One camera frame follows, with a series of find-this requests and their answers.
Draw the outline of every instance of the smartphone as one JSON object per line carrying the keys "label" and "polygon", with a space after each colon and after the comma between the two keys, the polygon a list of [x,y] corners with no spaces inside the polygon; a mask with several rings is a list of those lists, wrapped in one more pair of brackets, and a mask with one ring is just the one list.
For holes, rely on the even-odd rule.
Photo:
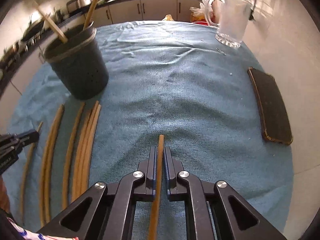
{"label": "smartphone", "polygon": [[293,137],[289,118],[275,78],[253,67],[248,74],[258,103],[262,137],[290,145]]}

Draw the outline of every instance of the blue towel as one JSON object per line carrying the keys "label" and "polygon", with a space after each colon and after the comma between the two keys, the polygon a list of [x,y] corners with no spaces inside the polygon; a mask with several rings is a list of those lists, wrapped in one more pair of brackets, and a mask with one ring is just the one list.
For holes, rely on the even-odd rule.
{"label": "blue towel", "polygon": [[[172,156],[202,180],[223,179],[276,228],[284,229],[292,194],[291,148],[265,142],[249,66],[261,69],[245,44],[229,48],[215,30],[181,22],[130,22],[98,28],[96,39],[110,79],[88,100],[102,106],[94,138],[89,183],[119,181],[148,158],[160,134]],[[26,186],[25,227],[40,228],[41,158],[55,112],[65,113],[54,151],[51,213],[61,211],[63,165],[80,102],[45,63],[15,109],[9,132],[44,121]],[[19,222],[19,189],[27,148],[3,175],[11,210]],[[150,203],[138,203],[132,239],[145,239]],[[169,203],[163,188],[158,239],[186,239],[184,205]]]}

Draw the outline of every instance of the black cylindrical container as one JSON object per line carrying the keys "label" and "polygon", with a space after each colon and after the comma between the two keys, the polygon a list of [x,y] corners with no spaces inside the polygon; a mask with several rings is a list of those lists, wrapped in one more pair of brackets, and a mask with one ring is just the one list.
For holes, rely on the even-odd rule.
{"label": "black cylindrical container", "polygon": [[44,51],[44,59],[77,99],[89,99],[101,92],[109,74],[95,39],[97,29],[82,31],[78,25],[67,32],[67,43],[55,39]]}

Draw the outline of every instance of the glass pitcher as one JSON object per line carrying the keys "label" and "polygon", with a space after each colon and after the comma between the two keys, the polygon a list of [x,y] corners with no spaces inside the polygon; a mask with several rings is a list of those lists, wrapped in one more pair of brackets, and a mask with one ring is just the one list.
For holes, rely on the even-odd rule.
{"label": "glass pitcher", "polygon": [[239,48],[251,13],[251,3],[246,0],[220,0],[222,7],[219,24],[210,19],[212,0],[206,0],[205,20],[208,26],[217,28],[216,39],[221,43]]}

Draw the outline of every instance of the black clamp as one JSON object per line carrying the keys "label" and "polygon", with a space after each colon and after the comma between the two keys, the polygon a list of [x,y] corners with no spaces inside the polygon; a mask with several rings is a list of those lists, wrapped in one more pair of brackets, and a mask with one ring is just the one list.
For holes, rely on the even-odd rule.
{"label": "black clamp", "polygon": [[[156,147],[137,171],[119,182],[97,182],[38,233],[80,240],[130,240],[137,201],[152,202],[156,189]],[[164,148],[169,201],[184,201],[187,240],[214,240],[210,204],[218,240],[285,240],[228,183],[202,181],[183,169]]]}
{"label": "black clamp", "polygon": [[131,239],[137,201],[152,202],[156,193],[156,147],[136,171],[119,182],[97,182],[38,233],[84,239]]}
{"label": "black clamp", "polygon": [[0,135],[0,175],[19,159],[23,147],[38,140],[39,133],[33,129],[20,134]]}
{"label": "black clamp", "polygon": [[169,201],[185,203],[187,240],[214,240],[207,201],[219,240],[286,240],[225,181],[210,183],[185,171],[170,147],[163,161]]}

